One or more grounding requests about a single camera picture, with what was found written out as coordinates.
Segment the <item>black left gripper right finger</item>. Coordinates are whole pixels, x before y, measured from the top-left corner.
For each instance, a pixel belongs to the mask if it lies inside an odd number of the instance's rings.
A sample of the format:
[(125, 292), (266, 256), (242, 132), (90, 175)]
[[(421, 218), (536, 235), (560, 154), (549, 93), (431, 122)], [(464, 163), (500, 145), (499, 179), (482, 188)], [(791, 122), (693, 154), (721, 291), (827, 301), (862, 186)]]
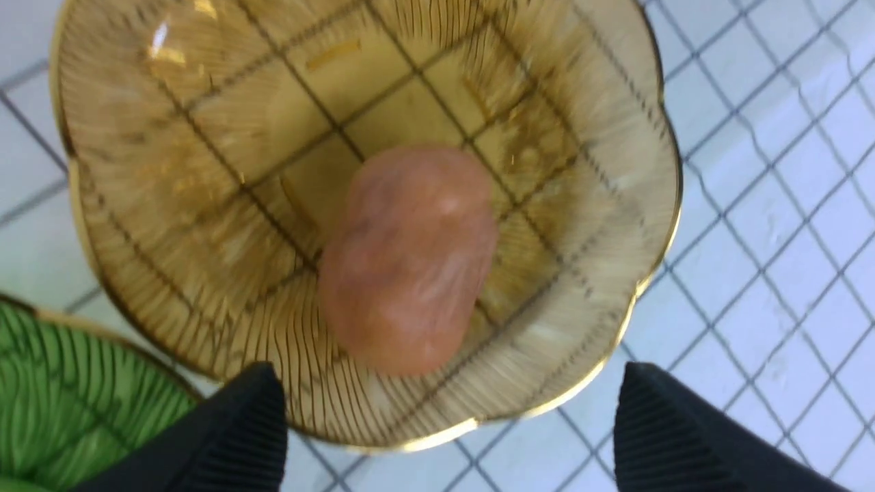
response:
[(615, 414), (621, 491), (839, 491), (650, 362), (628, 362)]

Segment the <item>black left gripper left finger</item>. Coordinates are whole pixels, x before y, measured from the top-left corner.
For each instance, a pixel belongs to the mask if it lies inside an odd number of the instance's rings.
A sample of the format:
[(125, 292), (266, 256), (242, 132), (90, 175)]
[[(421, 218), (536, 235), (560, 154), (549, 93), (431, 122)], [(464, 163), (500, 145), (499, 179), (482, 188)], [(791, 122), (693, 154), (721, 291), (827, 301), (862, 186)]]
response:
[(175, 424), (78, 491), (278, 491), (288, 452), (285, 395), (254, 362)]

